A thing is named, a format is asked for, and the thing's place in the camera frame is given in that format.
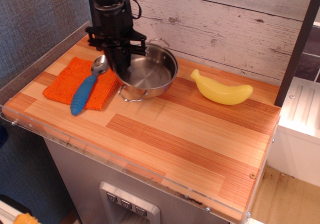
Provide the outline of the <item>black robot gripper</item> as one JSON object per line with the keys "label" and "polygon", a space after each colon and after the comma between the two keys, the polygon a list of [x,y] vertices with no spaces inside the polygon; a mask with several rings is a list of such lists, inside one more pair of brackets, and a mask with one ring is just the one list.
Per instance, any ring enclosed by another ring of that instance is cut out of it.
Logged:
{"label": "black robot gripper", "polygon": [[146,55],[147,37],[133,28],[139,16],[132,15],[130,3],[95,3],[93,9],[98,23],[85,29],[89,45],[103,50],[110,68],[122,75],[131,64],[131,54]]}

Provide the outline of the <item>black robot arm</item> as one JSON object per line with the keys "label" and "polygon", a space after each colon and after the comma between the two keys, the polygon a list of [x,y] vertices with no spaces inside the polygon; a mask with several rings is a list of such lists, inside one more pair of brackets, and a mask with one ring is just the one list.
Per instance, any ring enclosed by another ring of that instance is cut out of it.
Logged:
{"label": "black robot arm", "polygon": [[133,20],[142,15],[132,14],[131,1],[137,0],[89,0],[91,22],[85,31],[89,45],[104,51],[111,69],[123,74],[131,65],[131,55],[146,55],[147,37],[134,30]]}

